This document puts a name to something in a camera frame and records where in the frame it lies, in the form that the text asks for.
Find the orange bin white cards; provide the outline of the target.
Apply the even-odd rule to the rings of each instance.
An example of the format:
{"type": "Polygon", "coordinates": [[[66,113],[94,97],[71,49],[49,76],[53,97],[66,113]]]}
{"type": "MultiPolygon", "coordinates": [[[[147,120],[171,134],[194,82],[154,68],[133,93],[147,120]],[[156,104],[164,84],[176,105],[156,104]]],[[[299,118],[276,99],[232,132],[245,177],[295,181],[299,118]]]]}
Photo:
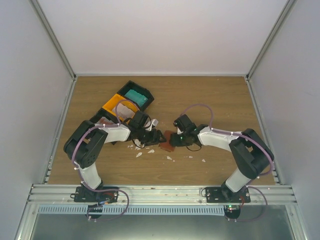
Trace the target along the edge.
{"type": "Polygon", "coordinates": [[[108,100],[102,108],[113,116],[118,116],[121,121],[132,118],[140,110],[133,102],[118,93],[108,100]]]}

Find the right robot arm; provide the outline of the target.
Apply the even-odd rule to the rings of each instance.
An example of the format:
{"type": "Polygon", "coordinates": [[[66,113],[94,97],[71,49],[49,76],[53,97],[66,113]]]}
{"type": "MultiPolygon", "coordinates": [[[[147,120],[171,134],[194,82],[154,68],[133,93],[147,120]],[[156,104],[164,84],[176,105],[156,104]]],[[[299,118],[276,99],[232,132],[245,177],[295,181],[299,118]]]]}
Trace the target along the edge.
{"type": "Polygon", "coordinates": [[[172,147],[210,146],[232,153],[236,170],[221,185],[221,196],[228,203],[234,202],[240,190],[263,174],[265,168],[274,167],[274,155],[260,136],[251,128],[245,131],[226,131],[206,124],[196,126],[183,114],[173,125],[177,128],[169,137],[172,147]]]}

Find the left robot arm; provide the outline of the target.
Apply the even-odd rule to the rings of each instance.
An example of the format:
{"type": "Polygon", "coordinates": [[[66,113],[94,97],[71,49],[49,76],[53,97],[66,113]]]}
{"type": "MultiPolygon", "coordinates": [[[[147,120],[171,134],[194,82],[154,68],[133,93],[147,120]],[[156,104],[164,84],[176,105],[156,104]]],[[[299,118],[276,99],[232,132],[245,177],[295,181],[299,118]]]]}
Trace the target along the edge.
{"type": "Polygon", "coordinates": [[[98,174],[96,160],[104,144],[132,141],[146,147],[164,143],[167,139],[156,129],[157,124],[156,119],[139,110],[133,117],[118,123],[97,124],[85,120],[78,126],[64,144],[63,151],[78,171],[90,201],[98,202],[103,197],[103,181],[98,174]]]}

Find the red white card stack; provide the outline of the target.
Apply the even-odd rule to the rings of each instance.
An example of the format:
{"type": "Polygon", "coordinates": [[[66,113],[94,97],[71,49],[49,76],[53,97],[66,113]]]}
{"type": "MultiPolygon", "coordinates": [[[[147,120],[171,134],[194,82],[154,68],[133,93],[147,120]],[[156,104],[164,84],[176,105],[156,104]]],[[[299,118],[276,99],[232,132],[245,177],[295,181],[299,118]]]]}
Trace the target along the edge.
{"type": "Polygon", "coordinates": [[[114,122],[106,117],[101,117],[100,120],[97,122],[99,125],[113,125],[114,122]]]}

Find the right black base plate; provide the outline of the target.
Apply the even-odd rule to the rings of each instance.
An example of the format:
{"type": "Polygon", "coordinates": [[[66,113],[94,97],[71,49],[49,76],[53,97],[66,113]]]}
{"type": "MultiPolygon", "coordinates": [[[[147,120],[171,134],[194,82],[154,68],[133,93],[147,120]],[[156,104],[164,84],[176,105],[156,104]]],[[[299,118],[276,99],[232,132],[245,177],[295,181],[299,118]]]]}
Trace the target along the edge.
{"type": "Polygon", "coordinates": [[[207,186],[200,190],[200,195],[206,198],[207,203],[250,203],[251,197],[248,188],[232,192],[221,186],[207,186]]]}

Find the brown leather card holder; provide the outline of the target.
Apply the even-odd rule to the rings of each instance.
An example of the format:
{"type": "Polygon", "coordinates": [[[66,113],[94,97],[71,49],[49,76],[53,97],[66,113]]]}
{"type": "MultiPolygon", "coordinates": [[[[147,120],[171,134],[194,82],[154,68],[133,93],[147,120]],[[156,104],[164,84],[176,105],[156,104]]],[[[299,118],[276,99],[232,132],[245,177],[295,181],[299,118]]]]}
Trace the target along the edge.
{"type": "Polygon", "coordinates": [[[171,144],[170,144],[170,139],[171,139],[171,135],[173,134],[174,132],[171,131],[171,130],[166,130],[164,132],[164,138],[165,138],[165,142],[162,142],[159,144],[159,147],[164,150],[164,151],[167,151],[167,152],[173,152],[175,150],[175,147],[173,147],[171,144]]]}

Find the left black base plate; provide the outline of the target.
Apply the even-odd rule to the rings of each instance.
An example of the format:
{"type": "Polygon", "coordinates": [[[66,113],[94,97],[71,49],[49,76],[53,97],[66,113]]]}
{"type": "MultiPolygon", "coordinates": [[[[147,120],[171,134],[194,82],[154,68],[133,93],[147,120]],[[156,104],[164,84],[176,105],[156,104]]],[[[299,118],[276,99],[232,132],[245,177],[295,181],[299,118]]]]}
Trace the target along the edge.
{"type": "Polygon", "coordinates": [[[116,203],[118,201],[118,187],[103,186],[103,192],[89,190],[85,186],[78,186],[70,198],[76,203],[116,203]]]}

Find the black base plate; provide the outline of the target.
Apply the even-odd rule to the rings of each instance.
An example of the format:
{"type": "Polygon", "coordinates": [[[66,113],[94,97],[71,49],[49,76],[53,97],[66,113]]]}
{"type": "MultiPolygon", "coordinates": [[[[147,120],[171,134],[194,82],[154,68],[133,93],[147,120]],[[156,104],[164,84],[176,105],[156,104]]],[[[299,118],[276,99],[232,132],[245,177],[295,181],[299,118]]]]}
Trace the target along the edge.
{"type": "Polygon", "coordinates": [[[85,186],[78,186],[70,198],[76,203],[116,203],[118,201],[118,187],[103,186],[103,192],[89,190],[85,186]]]}
{"type": "Polygon", "coordinates": [[[206,198],[207,203],[250,203],[251,197],[248,188],[232,192],[221,186],[207,186],[200,190],[200,195],[206,198]]]}

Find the aluminium front rail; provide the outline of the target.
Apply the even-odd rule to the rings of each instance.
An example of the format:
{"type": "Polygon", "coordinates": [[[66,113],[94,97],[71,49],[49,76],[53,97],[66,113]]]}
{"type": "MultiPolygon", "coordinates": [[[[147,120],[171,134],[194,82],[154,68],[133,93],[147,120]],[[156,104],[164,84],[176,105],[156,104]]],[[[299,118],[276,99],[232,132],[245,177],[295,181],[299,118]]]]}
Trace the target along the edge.
{"type": "MultiPolygon", "coordinates": [[[[35,184],[31,187],[29,204],[73,204],[70,197],[77,185],[35,184]]],[[[119,185],[129,196],[130,205],[208,205],[202,185],[119,185]]],[[[257,185],[249,188],[248,205],[296,205],[297,200],[289,185],[257,185]]]]}

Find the teal card stack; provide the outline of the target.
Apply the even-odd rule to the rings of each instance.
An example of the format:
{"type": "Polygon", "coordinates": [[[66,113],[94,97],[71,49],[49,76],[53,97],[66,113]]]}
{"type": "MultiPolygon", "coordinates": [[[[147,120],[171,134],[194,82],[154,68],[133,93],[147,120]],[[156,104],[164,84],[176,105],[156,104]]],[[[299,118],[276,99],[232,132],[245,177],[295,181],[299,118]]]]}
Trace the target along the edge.
{"type": "Polygon", "coordinates": [[[142,107],[148,100],[145,95],[135,91],[134,89],[130,89],[124,96],[132,102],[135,102],[140,107],[142,107]]]}

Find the black bin teal cards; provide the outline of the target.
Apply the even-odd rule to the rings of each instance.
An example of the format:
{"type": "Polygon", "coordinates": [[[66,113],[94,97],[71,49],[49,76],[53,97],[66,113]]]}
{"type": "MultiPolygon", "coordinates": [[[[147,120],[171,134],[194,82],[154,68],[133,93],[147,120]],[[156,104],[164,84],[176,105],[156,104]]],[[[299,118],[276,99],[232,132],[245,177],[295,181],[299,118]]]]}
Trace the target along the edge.
{"type": "Polygon", "coordinates": [[[145,111],[154,101],[154,96],[148,89],[131,80],[129,80],[117,93],[134,102],[141,111],[145,111]]]}

